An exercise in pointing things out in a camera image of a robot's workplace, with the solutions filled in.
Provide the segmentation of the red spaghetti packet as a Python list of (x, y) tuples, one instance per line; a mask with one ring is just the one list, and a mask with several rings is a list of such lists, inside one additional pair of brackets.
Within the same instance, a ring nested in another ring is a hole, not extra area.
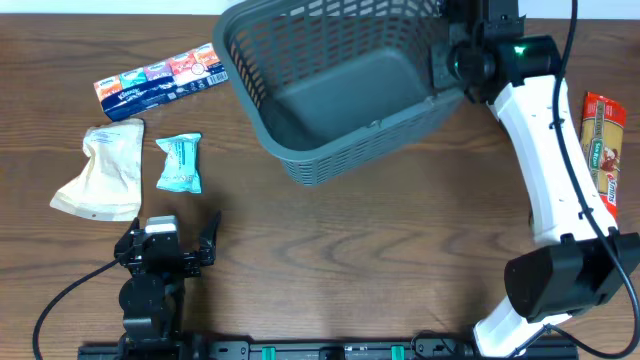
[(617, 218), (617, 190), (627, 111), (617, 101), (587, 92), (580, 144), (596, 190), (609, 213)]

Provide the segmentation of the grey plastic basket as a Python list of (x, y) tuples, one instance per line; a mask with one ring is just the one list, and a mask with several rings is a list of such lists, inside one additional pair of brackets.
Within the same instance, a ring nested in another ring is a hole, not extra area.
[(437, 89), (435, 1), (263, 0), (225, 10), (214, 48), (261, 145), (315, 186), (437, 130), (463, 101)]

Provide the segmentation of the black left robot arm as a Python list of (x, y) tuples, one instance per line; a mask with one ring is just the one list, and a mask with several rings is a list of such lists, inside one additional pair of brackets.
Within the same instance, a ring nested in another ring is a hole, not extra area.
[(134, 219), (114, 246), (114, 258), (131, 278), (119, 293), (123, 326), (135, 343), (176, 342), (181, 337), (185, 297), (184, 282), (199, 277), (216, 259), (216, 212), (198, 237), (199, 248), (181, 248), (174, 215), (152, 217), (145, 226)]

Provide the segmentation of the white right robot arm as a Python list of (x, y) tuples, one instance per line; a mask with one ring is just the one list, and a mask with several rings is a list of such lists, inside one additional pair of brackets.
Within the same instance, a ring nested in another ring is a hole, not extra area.
[(542, 337), (607, 303), (631, 280), (639, 237), (621, 233), (584, 160), (569, 111), (569, 47), (528, 36), (514, 1), (443, 1), (449, 38), (432, 52), (434, 84), (488, 106), (508, 135), (531, 209), (535, 249), (510, 260), (506, 295), (473, 329), (482, 359), (557, 359)]

